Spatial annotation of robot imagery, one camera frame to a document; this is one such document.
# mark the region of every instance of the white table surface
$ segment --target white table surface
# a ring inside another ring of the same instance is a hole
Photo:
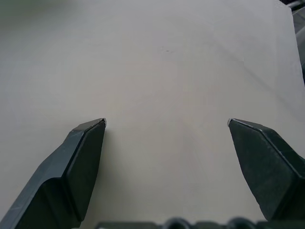
[[[227,120],[305,156],[305,87],[277,0],[4,0],[0,218],[80,123],[107,118],[81,228],[99,220],[263,219]]]

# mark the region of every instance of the white surface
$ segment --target white surface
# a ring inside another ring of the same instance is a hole
[[[82,228],[263,219],[230,117],[273,128],[305,156],[305,88],[279,1],[1,4],[0,218],[67,133],[99,117],[107,132]]]

